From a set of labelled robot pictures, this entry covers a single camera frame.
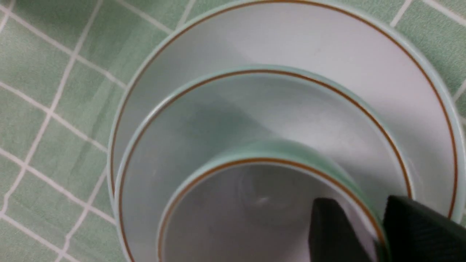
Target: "ceramic dish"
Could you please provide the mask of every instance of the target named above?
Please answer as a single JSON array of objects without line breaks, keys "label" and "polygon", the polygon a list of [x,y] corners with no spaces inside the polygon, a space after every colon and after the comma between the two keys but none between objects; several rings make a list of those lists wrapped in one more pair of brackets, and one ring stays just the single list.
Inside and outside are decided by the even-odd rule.
[{"label": "ceramic dish", "polygon": [[389,26],[350,7],[317,1],[235,2],[163,41],[119,107],[109,145],[109,191],[114,192],[131,136],[155,105],[192,79],[251,63],[315,72],[360,96],[403,145],[418,201],[460,221],[466,200],[465,148],[454,104],[438,73]]},{"label": "ceramic dish", "polygon": [[286,140],[230,150],[189,176],[159,225],[159,261],[309,261],[317,198],[339,204],[370,261],[389,261],[382,223],[349,175]]},{"label": "ceramic dish", "polygon": [[349,90],[292,68],[231,69],[183,86],[135,132],[114,203],[129,261],[155,257],[162,211],[190,174],[225,150],[263,139],[296,141],[333,159],[380,216],[389,195],[415,196],[400,147]]}]

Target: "white bowl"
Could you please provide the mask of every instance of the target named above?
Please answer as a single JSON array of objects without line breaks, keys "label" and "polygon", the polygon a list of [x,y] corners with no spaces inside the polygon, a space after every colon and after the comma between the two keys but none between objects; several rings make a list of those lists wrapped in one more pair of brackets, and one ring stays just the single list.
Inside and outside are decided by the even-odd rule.
[{"label": "white bowl", "polygon": [[333,159],[379,216],[389,195],[415,196],[393,136],[349,90],[292,68],[231,69],[174,92],[133,136],[114,203],[129,261],[156,257],[156,225],[170,196],[190,174],[220,152],[263,139],[296,141]]},{"label": "white bowl", "polygon": [[339,204],[371,261],[389,261],[382,223],[349,175],[282,140],[224,152],[189,176],[159,224],[158,261],[309,261],[317,198]]}]

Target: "saucer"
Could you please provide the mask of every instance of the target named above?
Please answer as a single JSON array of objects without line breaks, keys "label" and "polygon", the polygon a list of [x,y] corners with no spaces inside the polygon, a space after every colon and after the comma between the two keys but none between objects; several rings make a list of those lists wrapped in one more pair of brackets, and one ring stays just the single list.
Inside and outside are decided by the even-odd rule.
[{"label": "saucer", "polygon": [[156,257],[163,209],[190,174],[222,152],[265,139],[294,141],[335,161],[379,218],[389,195],[417,199],[402,148],[349,90],[288,67],[231,69],[172,93],[131,139],[114,202],[129,261]]},{"label": "saucer", "polygon": [[317,1],[235,2],[162,42],[119,107],[110,137],[109,191],[114,192],[131,136],[155,105],[199,76],[254,63],[315,72],[360,96],[403,145],[417,200],[460,220],[466,200],[465,148],[438,73],[389,26],[345,5]]}]

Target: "green tablecloth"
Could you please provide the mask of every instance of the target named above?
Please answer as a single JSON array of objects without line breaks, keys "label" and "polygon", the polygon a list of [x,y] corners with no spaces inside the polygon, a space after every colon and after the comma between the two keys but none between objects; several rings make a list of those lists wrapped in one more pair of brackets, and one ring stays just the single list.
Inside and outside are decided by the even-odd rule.
[{"label": "green tablecloth", "polygon": [[[406,35],[466,117],[466,0],[340,1]],[[161,40],[227,2],[0,0],[1,262],[124,261],[105,182],[118,102]]]}]

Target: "white cup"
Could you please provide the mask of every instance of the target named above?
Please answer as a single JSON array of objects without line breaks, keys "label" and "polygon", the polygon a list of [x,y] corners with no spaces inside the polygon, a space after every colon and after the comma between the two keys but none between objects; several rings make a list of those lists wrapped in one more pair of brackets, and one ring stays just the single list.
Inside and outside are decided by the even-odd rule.
[{"label": "white cup", "polygon": [[296,142],[225,152],[172,195],[158,227],[159,262],[304,262],[315,198],[335,199],[372,261],[388,260],[381,223],[349,175]]}]

